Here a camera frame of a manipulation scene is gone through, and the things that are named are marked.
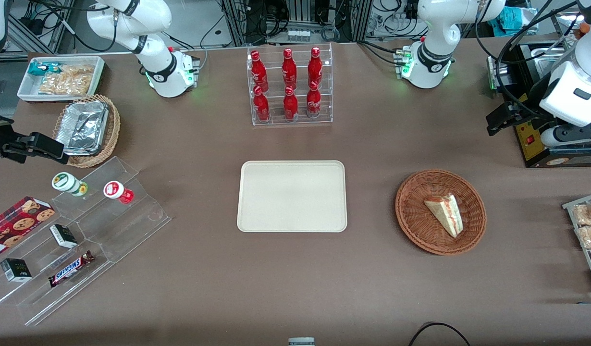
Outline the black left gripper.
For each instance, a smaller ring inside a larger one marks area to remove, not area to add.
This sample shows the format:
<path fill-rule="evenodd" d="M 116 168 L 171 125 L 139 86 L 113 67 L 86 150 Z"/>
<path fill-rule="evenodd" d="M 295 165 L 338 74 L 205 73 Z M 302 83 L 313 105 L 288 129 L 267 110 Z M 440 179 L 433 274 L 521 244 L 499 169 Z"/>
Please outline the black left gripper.
<path fill-rule="evenodd" d="M 490 112 L 486 116 L 487 133 L 494 136 L 507 127 L 511 127 L 516 116 L 521 116 L 519 123 L 515 125 L 518 132 L 522 127 L 530 124 L 535 131 L 543 132 L 549 127 L 548 115 L 540 108 L 542 96 L 520 96 L 521 105 L 515 105 L 512 101 L 505 101 L 498 107 L 498 111 Z"/>

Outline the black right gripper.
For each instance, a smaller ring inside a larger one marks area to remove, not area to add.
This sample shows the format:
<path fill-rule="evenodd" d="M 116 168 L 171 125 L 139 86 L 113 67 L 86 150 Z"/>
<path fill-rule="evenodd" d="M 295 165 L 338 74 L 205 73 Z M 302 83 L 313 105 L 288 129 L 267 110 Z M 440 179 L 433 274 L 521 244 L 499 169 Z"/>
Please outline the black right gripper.
<path fill-rule="evenodd" d="M 27 147 L 27 136 L 17 133 L 13 123 L 12 119 L 0 115 L 0 158 L 20 164 L 25 164 L 27 156 L 47 158 L 63 165 L 69 162 L 63 144 L 40 132 L 32 132 L 28 136 Z"/>

